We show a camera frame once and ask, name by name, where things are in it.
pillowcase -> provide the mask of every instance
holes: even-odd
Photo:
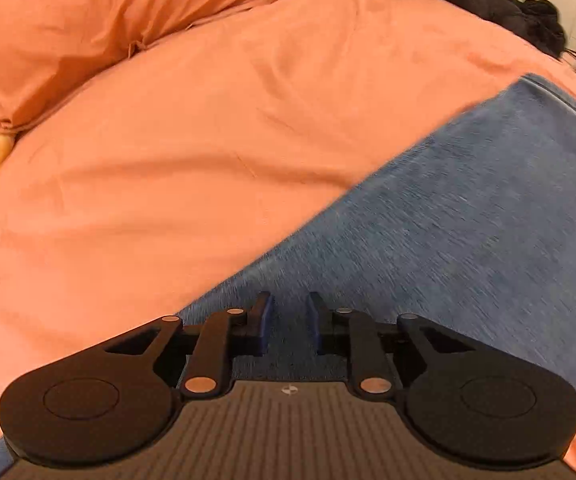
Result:
[[[171,32],[266,1],[0,0],[0,131],[28,129],[89,78]]]

metal pin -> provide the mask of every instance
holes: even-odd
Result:
[[[207,394],[217,387],[217,382],[209,377],[193,377],[185,382],[185,389],[193,394]]]
[[[384,394],[392,388],[392,383],[381,377],[369,377],[362,380],[359,386],[369,394]]]

orange duvet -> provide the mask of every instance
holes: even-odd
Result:
[[[576,96],[441,0],[280,0],[98,75],[0,169],[0,393],[177,311],[527,72]]]

